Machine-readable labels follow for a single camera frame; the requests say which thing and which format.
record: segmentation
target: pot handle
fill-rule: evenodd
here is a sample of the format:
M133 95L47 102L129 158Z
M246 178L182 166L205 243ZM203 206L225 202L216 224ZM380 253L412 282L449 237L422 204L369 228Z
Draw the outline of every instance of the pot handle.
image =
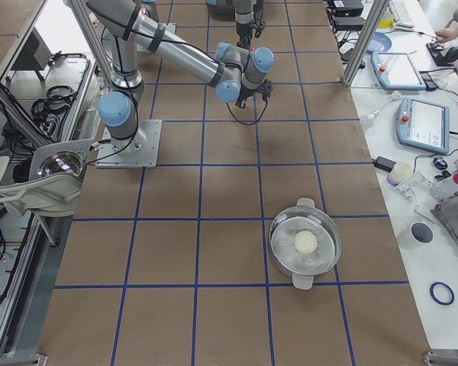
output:
M299 198L297 201L297 206L306 206L315 208L315 203L311 198Z
M314 276L302 276L301 274L292 273L292 282L295 288L310 290L314 283Z

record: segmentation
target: blue joint cap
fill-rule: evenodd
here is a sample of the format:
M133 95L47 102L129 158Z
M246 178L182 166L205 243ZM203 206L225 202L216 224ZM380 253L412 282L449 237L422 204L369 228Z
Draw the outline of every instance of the blue joint cap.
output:
M225 43L225 42L219 42L217 45L217 49L215 51L215 59L217 61L221 61L222 57L224 57L224 54L226 53L227 49L231 46L230 43Z
M131 115L129 97L119 91L104 95L98 102L98 114L107 126L121 126Z
M257 48L251 55L254 66L258 71L268 73L275 63L273 52L266 47Z
M217 98L221 99L224 103L231 103L237 100L240 90L240 82L236 80L226 80L215 87L215 94Z

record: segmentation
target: black box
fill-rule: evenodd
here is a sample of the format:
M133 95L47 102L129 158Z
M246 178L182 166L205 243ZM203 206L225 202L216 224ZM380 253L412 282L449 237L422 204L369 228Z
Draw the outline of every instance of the black box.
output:
M360 0L327 0L327 6L335 17L359 17L363 12Z
M336 31L361 31L365 20L361 17L334 17Z

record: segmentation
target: black ring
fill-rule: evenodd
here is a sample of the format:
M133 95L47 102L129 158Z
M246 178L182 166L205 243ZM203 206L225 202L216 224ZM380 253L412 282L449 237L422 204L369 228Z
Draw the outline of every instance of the black ring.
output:
M434 288L436 288L436 286L443 286L444 288L446 288L450 292L451 299L449 301L447 301L447 302L441 301L440 299L438 299L436 297L436 295L434 294ZM429 294L430 294L431 298L434 300L435 303L438 303L440 305L444 305L445 307L448 306L448 305L451 305L455 301L455 293L453 292L451 287L448 286L447 284L445 284L444 282L434 282L429 287Z

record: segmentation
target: white table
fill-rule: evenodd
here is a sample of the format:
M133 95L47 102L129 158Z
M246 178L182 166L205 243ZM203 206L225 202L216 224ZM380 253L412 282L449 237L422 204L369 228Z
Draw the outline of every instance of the white table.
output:
M409 14L416 23L415 30L434 34L417 0L406 1ZM413 62L419 70L437 69L425 47L425 44L431 41L430 37L401 31L387 35L392 40L390 51L412 53ZM391 91L372 87L377 83L377 78L373 75L369 55L365 56L365 62L366 68L358 72L351 88L358 115L376 110L391 94ZM446 88L458 93L458 78L454 72L446 70L433 75L440 75L447 82ZM402 92L402 94L449 106L450 129L458 131L458 106L455 102L457 98L454 95L441 90L410 91ZM407 162L413 165L416 155L427 155L428 152L408 148L398 143L395 132L395 113L398 106L399 101L396 101L382 110L373 126L365 132L366 141L373 158L383 156L396 162ZM458 136L451 136L450 151L457 148ZM450 166L450 171L456 170L453 162L457 158L458 152L445 158ZM434 175L439 172L433 167L431 161L432 159L419 159L417 170L433 180ZM401 254L431 348L458 349L458 248L447 231L429 213L437 202L428 191L421 189L415 189L417 198L409 202L387 183L386 172L377 169L376 173L396 236L414 221L424 220L414 212L416 205L419 206L421 213L426 214L437 223L430 225L434 232L434 239L431 243L412 250L401 247ZM398 241L399 246L403 244L400 238ZM433 302L429 294L429 287L436 281L442 281L452 287L456 296L452 305L444 307Z

